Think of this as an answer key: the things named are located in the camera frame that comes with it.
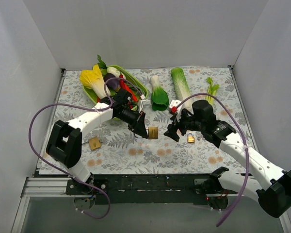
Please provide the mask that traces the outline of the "large brass padlock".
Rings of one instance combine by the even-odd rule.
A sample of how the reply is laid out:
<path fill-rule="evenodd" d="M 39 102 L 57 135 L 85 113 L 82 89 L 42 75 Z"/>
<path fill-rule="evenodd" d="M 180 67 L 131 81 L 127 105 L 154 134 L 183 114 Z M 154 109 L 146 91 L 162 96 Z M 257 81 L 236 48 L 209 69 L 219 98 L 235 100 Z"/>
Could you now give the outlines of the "large brass padlock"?
<path fill-rule="evenodd" d="M 99 138 L 97 136 L 93 137 L 93 138 L 90 138 L 88 140 L 88 143 L 89 143 L 89 146 L 90 146 L 91 150 L 96 150 L 96 149 L 101 147 L 101 143 L 100 143 Z"/>

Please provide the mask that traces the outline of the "brass padlock long shackle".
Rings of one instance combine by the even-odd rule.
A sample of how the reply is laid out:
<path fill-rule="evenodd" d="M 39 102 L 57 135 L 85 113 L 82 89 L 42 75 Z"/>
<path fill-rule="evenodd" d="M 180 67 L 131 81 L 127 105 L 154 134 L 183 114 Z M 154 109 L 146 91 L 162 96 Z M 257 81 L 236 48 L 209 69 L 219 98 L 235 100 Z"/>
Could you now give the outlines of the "brass padlock long shackle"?
<path fill-rule="evenodd" d="M 158 127 L 149 127 L 146 128 L 148 133 L 148 139 L 158 139 L 159 137 L 159 128 Z"/>

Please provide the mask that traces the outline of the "small brass padlock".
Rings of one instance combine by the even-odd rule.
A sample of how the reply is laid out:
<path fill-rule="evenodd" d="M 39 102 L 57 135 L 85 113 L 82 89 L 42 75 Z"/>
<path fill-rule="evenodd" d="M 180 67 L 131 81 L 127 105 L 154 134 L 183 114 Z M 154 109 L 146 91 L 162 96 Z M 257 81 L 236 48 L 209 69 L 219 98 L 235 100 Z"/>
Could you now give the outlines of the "small brass padlock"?
<path fill-rule="evenodd" d="M 188 143 L 195 143 L 195 136 L 193 133 L 187 133 L 187 142 Z"/>

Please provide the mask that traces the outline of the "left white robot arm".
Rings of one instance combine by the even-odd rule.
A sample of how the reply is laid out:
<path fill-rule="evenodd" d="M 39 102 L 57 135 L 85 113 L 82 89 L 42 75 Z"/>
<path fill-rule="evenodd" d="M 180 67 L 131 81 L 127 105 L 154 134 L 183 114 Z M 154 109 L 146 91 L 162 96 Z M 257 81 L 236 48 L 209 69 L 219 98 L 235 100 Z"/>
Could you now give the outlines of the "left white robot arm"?
<path fill-rule="evenodd" d="M 128 124 L 128 129 L 134 134 L 148 138 L 145 127 L 146 114 L 129 108 L 132 94 L 120 89 L 110 99 L 104 97 L 91 111 L 68 122 L 55 122 L 46 153 L 64 166 L 69 175 L 77 181 L 77 189 L 83 194 L 89 194 L 94 187 L 92 173 L 81 161 L 82 141 L 93 129 L 113 118 L 118 118 Z"/>

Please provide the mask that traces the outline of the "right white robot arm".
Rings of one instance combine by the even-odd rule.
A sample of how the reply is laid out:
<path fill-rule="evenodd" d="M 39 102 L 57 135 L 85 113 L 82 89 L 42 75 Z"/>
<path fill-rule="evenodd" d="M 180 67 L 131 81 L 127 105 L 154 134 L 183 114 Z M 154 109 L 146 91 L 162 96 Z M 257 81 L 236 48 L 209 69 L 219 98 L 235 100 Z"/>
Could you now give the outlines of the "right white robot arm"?
<path fill-rule="evenodd" d="M 178 132 L 201 132 L 215 147 L 240 163 L 253 178 L 248 179 L 228 173 L 220 168 L 210 175 L 210 188 L 215 193 L 223 190 L 240 192 L 257 201 L 270 216 L 278 218 L 291 207 L 291 170 L 271 163 L 254 148 L 245 144 L 241 135 L 225 121 L 218 120 L 213 107 L 206 100 L 192 104 L 192 111 L 185 109 L 179 100 L 169 105 L 172 114 L 165 136 L 179 141 Z"/>

